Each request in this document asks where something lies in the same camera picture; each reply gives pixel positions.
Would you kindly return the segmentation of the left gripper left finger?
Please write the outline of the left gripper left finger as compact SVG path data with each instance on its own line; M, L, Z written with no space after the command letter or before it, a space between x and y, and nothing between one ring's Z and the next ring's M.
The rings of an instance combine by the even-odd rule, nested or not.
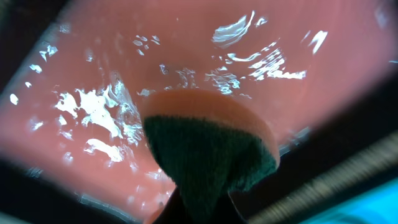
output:
M180 191L176 188L166 205L156 216L153 224L184 224L187 222L187 213Z

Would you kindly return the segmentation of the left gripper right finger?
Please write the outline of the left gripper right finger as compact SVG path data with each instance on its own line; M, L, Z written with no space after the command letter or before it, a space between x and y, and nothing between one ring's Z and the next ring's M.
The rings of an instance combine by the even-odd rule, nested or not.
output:
M222 195L217 204L217 222L221 224L246 224L229 194Z

